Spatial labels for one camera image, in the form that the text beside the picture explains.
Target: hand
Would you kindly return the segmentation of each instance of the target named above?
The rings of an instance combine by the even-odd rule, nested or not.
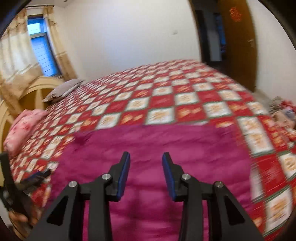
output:
[[[13,210],[8,212],[8,216],[14,226],[13,230],[15,234],[22,240],[28,237],[31,231],[30,226],[35,226],[38,223],[41,214],[41,210],[38,207],[34,206],[32,208],[32,218],[29,223],[28,218],[25,215],[21,213],[16,213]]]

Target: magenta blanket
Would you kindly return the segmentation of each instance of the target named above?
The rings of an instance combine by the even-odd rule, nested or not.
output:
[[[119,203],[110,203],[114,241],[175,241],[182,203],[169,198],[162,154],[169,152],[175,164],[202,182],[223,181],[250,211],[251,160],[248,152],[237,146],[233,133],[231,127],[217,129],[210,125],[119,126],[76,133],[52,176],[49,201],[70,181],[86,183],[108,172],[123,151],[128,151],[131,167],[124,196]],[[204,226],[204,239],[208,240],[207,220]],[[87,240],[86,225],[83,238]]]

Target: pillow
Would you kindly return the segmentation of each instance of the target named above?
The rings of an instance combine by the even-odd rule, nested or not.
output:
[[[53,102],[53,103],[56,103],[56,102],[58,102],[58,101],[64,99],[68,94],[70,94],[70,93],[71,93],[74,89],[76,89],[79,85],[80,85],[80,83],[74,85],[71,89],[69,89],[68,91],[66,91],[65,93],[63,93],[60,97],[54,98],[54,99],[52,100],[52,102]]]
[[[9,157],[18,155],[22,146],[31,137],[37,123],[48,114],[45,110],[24,110],[20,116],[15,119],[12,128],[3,143],[4,149]]]
[[[69,81],[67,81],[65,83],[62,83],[61,85],[59,85],[58,87],[56,87],[52,92],[50,92],[45,97],[45,99],[43,100],[43,102],[52,101],[55,98],[62,97],[62,96],[63,96],[63,98],[66,97],[75,88],[77,88],[81,84],[81,82],[83,82],[83,80],[81,80],[81,79],[73,79],[73,80],[69,80]]]

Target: curtain rod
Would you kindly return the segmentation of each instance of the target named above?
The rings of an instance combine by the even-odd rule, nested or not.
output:
[[[49,6],[54,7],[54,5],[30,5],[30,6],[27,6],[27,7],[49,7]]]

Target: door handle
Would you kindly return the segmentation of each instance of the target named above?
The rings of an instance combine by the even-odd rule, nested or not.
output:
[[[249,42],[251,44],[251,47],[255,48],[255,40],[254,39],[247,40],[246,42]]]

